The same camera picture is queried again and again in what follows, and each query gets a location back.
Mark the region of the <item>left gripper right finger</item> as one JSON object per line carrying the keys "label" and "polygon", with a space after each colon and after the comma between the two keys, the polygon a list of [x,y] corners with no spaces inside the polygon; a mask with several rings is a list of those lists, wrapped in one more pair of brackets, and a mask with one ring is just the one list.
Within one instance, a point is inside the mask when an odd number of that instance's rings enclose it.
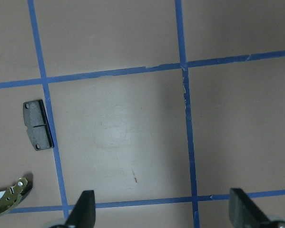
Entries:
{"label": "left gripper right finger", "polygon": [[229,219],[234,228],[266,228],[270,219],[240,188],[229,191]]}

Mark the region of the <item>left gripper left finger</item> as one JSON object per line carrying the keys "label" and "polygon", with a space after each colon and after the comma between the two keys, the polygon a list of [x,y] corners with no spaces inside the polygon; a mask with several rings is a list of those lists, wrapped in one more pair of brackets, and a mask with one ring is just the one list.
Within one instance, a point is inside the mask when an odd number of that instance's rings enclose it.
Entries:
{"label": "left gripper left finger", "polygon": [[76,205],[70,213],[63,227],[65,228],[93,228],[96,221],[96,203],[93,190],[81,193]]}

